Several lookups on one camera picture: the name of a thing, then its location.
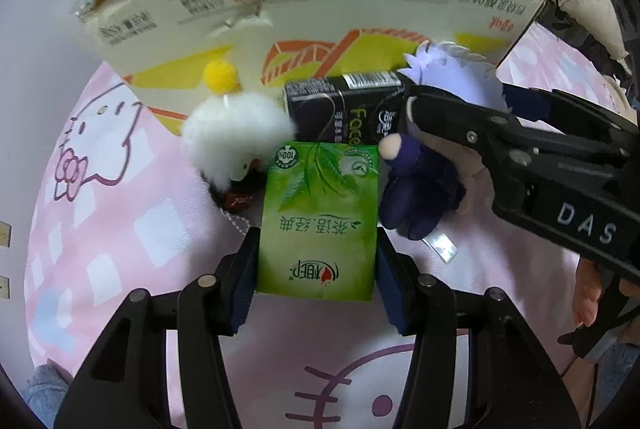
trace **barcode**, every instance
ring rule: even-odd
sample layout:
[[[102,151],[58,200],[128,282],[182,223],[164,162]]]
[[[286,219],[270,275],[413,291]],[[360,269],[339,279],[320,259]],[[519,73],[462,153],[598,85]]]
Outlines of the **barcode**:
[[[149,12],[144,11],[130,15],[117,24],[100,28],[100,34],[111,46],[116,46],[127,39],[157,27]]]
[[[180,3],[191,15],[217,10],[225,5],[224,0],[180,0]]]
[[[349,89],[386,88],[387,86],[400,86],[398,76],[393,72],[378,73],[350,73],[343,75]]]
[[[307,96],[310,94],[334,92],[335,86],[329,84],[326,78],[310,78],[288,82],[285,86],[287,96]]]

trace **human hand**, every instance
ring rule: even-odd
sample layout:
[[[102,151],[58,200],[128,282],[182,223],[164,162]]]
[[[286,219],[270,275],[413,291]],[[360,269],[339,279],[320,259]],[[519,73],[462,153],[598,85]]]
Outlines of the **human hand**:
[[[620,280],[620,293],[640,299],[640,286],[626,279]],[[598,315],[598,301],[602,295],[602,278],[593,261],[580,258],[575,271],[575,288],[572,310],[576,328],[591,326]]]

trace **bedsheet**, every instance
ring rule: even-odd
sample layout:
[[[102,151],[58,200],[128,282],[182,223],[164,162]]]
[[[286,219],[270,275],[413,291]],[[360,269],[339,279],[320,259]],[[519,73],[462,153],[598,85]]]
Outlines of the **bedsheet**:
[[[539,25],[498,76],[614,109],[593,65]],[[503,288],[563,370],[572,352],[556,338],[572,329],[577,256],[498,219],[487,173],[474,194],[471,213],[440,224],[459,249],[448,265],[390,232],[393,244],[450,287]],[[259,215],[254,208],[247,221],[257,225]],[[245,229],[220,213],[178,139],[103,64],[60,135],[34,210],[24,281],[34,363],[76,373],[130,290],[183,288],[235,252]],[[175,342],[170,333],[168,387],[174,423],[183,426]],[[384,429],[398,409],[412,342],[388,325],[378,295],[371,303],[257,295],[222,348],[246,429]]]

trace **black box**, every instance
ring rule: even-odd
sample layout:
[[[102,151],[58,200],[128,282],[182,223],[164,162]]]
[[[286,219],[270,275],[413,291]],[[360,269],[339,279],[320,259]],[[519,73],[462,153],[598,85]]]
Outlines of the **black box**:
[[[408,79],[395,72],[294,80],[285,104],[302,142],[377,145],[398,130]]]

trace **wall outlet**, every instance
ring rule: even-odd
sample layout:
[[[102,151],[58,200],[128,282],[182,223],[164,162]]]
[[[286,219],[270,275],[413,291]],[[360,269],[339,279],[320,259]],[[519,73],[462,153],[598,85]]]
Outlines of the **wall outlet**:
[[[0,275],[0,299],[9,298],[9,278]]]
[[[7,247],[11,245],[11,225],[0,221],[0,247]]]

